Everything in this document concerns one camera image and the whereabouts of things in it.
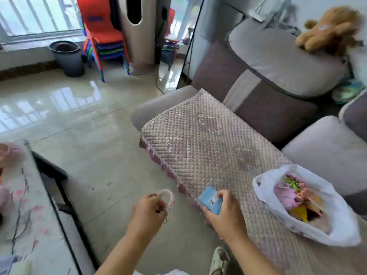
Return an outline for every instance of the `black bucket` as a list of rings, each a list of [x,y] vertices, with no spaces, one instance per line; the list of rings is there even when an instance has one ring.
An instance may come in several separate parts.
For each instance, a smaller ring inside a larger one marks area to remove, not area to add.
[[[66,76],[80,77],[85,73],[79,45],[71,41],[55,41],[50,49]]]

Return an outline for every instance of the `person's left hand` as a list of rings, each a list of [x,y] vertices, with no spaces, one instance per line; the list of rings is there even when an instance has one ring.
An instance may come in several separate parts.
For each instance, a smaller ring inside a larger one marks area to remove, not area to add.
[[[157,194],[144,195],[132,212],[126,235],[135,237],[137,241],[148,245],[167,217],[165,208],[165,202]]]

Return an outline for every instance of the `windowsill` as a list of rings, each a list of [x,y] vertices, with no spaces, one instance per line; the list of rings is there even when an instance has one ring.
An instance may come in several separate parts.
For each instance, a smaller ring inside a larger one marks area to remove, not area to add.
[[[84,35],[80,35],[80,36],[66,36],[66,37],[61,37],[61,38],[52,38],[48,40],[42,39],[42,40],[34,40],[34,41],[27,41],[27,42],[11,43],[11,44],[2,45],[3,50],[0,50],[0,53],[48,47],[51,43],[55,41],[59,41],[59,40],[67,40],[67,41],[72,41],[72,42],[79,44],[81,42],[84,42],[85,39],[86,37]]]

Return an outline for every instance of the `mirror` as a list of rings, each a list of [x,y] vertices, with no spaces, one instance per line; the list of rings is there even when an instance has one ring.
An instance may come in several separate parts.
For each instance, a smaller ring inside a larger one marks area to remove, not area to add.
[[[156,85],[176,90],[203,0],[171,0]]]

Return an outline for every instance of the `white plastic bag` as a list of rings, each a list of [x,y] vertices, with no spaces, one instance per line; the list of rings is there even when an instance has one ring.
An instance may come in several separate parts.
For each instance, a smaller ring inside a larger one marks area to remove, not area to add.
[[[294,175],[323,200],[328,212],[332,231],[327,235],[314,226],[290,216],[274,193],[274,186],[285,174]],[[257,197],[289,230],[329,246],[356,246],[361,242],[356,214],[345,200],[334,190],[331,183],[299,165],[283,165],[258,175],[253,181]]]

